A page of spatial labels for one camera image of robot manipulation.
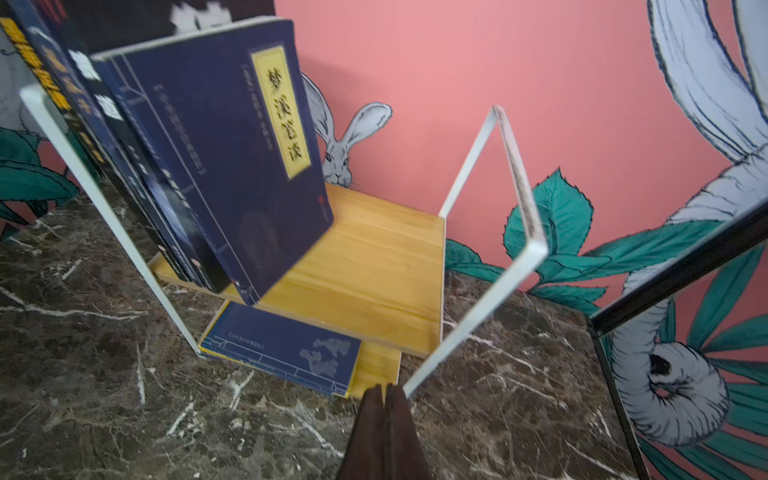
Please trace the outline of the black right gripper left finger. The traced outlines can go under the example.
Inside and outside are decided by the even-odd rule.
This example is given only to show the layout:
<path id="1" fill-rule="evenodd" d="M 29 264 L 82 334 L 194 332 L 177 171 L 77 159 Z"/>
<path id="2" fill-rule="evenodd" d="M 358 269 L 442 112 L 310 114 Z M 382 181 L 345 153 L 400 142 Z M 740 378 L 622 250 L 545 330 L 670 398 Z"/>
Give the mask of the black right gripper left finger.
<path id="1" fill-rule="evenodd" d="M 376 385 L 362 397 L 337 479 L 384 478 L 383 414 L 382 387 Z"/>

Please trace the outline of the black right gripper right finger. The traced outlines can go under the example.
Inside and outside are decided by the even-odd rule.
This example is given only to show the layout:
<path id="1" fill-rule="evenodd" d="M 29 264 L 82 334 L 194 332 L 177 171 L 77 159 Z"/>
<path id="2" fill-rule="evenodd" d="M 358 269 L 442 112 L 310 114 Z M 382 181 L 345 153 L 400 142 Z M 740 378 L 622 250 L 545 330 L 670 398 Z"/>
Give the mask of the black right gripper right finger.
<path id="1" fill-rule="evenodd" d="M 431 479 L 432 474 L 403 389 L 388 384 L 384 404 L 385 479 Z"/>

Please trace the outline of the dark blue book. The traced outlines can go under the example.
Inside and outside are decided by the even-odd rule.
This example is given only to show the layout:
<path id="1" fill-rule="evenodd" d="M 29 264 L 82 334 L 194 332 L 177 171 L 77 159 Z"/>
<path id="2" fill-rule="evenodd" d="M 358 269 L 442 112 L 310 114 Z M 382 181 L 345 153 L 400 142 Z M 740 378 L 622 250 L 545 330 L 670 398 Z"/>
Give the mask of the dark blue book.
<path id="1" fill-rule="evenodd" d="M 332 226 L 292 21 L 259 16 L 91 57 L 243 302 Z"/>
<path id="2" fill-rule="evenodd" d="M 361 341 L 226 301 L 204 331 L 200 350 L 326 395 L 346 397 Z"/>

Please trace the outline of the dark book with portrait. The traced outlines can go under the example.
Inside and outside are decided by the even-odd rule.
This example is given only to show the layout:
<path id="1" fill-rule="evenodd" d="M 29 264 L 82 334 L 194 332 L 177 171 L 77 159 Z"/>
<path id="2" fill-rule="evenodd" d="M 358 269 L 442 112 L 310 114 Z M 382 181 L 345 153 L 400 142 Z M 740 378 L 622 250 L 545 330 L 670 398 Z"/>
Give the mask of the dark book with portrait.
<path id="1" fill-rule="evenodd" d="M 143 222 L 145 230 L 174 272 L 181 279 L 200 286 L 202 282 L 193 266 L 185 260 L 164 212 L 154 201 L 151 190 L 145 185 L 133 162 L 141 154 L 141 148 L 133 139 L 125 144 L 114 130 L 115 127 L 126 125 L 119 108 L 110 98 L 100 102 L 94 97 L 75 60 L 55 38 L 30 1 L 9 1 L 7 5 L 12 18 L 24 31 L 32 47 L 52 70 L 54 82 L 63 89 L 78 120 L 84 124 L 89 139 L 94 142 L 100 155 L 105 175 Z"/>

